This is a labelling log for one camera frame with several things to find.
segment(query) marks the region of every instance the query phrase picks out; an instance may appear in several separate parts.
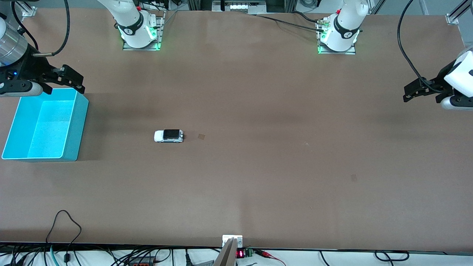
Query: brown table surface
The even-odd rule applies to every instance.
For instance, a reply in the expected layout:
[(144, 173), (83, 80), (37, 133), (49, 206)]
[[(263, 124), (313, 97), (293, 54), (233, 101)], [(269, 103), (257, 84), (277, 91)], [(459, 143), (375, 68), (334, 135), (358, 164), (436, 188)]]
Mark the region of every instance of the brown table surface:
[[(84, 75), (79, 160), (0, 161), (0, 240), (44, 241), (67, 209), (78, 242), (472, 251), (472, 113), (403, 102), (398, 18), (368, 16), (343, 56), (268, 19), (180, 12), (160, 52), (124, 52), (107, 10), (72, 9), (50, 63)], [(26, 25), (50, 52), (64, 10)], [(407, 16), (402, 36), (429, 78), (462, 50), (444, 17)], [(0, 99), (0, 148), (17, 102)], [(187, 139), (153, 142), (163, 128)], [(51, 240), (76, 233), (62, 216)]]

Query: metal base plate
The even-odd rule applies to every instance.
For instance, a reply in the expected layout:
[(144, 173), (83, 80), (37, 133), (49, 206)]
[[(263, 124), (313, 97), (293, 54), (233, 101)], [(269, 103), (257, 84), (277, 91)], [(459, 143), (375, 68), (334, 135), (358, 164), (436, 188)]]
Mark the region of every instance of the metal base plate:
[(243, 236), (240, 235), (223, 235), (222, 236), (222, 247), (225, 245), (228, 239), (236, 238), (238, 240), (238, 248), (243, 247)]
[[(315, 28), (317, 29), (323, 29), (321, 25), (315, 23)], [(334, 51), (330, 48), (328, 48), (328, 46), (324, 43), (322, 43), (320, 41), (320, 38), (322, 37), (324, 33), (323, 32), (317, 32), (317, 51), (319, 54), (356, 54), (356, 51), (355, 51), (355, 44), (352, 44), (350, 49), (348, 49), (347, 51), (344, 51), (344, 52), (337, 52), (337, 51)]]
[(123, 50), (124, 51), (159, 51), (161, 50), (161, 42), (163, 41), (163, 25), (164, 25), (164, 18), (163, 17), (156, 17), (156, 21), (151, 23), (151, 27), (149, 28), (149, 32), (152, 35), (158, 36), (154, 41), (149, 43), (149, 45), (143, 48), (133, 48), (129, 46), (125, 41), (123, 41)]

